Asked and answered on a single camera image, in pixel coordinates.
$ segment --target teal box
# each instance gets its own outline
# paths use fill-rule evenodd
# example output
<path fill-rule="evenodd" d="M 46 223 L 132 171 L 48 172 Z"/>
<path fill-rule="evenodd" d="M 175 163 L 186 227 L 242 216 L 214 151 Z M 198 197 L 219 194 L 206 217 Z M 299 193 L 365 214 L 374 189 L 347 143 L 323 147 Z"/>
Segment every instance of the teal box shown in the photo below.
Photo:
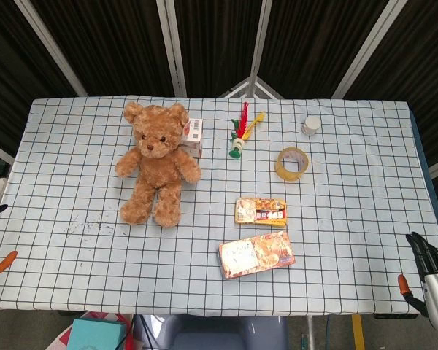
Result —
<path fill-rule="evenodd" d="M 114 350 L 125 336 L 125 325 L 100 319 L 75 319 L 68 350 Z"/>

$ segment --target red feather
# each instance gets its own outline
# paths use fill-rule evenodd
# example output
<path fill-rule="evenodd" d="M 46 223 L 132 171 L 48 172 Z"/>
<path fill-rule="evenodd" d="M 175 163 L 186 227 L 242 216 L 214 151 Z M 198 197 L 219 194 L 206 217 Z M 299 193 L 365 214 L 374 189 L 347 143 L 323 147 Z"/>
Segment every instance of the red feather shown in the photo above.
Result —
<path fill-rule="evenodd" d="M 242 138 L 245 134 L 245 130 L 247 129 L 247 111 L 248 111 L 248 102 L 244 103 L 242 118 L 240 118 L 239 130 L 237 131 L 237 136 Z"/>

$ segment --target small white box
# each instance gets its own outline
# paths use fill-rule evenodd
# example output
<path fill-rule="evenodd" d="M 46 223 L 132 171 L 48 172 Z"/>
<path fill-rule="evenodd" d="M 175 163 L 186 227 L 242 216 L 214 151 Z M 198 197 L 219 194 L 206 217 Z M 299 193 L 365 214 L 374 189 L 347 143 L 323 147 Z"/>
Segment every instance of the small white box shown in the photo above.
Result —
<path fill-rule="evenodd" d="M 203 119 L 190 119 L 183 128 L 180 148 L 195 158 L 201 158 Z"/>

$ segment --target grid tablecloth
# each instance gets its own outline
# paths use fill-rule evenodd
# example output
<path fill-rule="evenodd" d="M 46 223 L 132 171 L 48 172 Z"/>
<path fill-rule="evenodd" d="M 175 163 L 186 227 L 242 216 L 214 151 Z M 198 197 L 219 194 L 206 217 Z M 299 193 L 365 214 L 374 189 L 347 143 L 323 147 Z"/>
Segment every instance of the grid tablecloth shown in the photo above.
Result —
<path fill-rule="evenodd" d="M 120 221 L 136 174 L 114 167 L 134 144 L 129 100 L 179 101 L 202 118 L 203 174 L 184 184 L 178 227 Z M 404 102 L 249 99 L 266 112 L 241 160 L 228 156 L 242 99 L 115 96 L 36 100 L 0 214 L 0 308 L 185 313 L 206 316 L 415 312 L 399 294 L 403 273 L 421 296 L 404 234 L 438 246 L 438 225 Z M 321 131 L 301 131 L 308 115 Z M 274 172 L 280 150 L 310 157 L 299 182 Z M 237 225 L 239 196 L 283 198 L 296 264 L 224 281 L 218 244 L 279 229 Z"/>

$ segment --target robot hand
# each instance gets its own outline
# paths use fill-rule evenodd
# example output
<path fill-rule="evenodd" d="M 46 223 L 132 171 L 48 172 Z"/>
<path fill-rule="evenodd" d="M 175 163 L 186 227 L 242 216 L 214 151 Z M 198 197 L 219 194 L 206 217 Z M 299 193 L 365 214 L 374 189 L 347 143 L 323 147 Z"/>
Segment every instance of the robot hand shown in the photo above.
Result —
<path fill-rule="evenodd" d="M 399 289 L 404 299 L 423 316 L 428 317 L 438 330 L 438 249 L 416 232 L 406 235 L 406 238 L 414 252 L 425 302 L 413 296 L 404 275 L 398 276 Z"/>

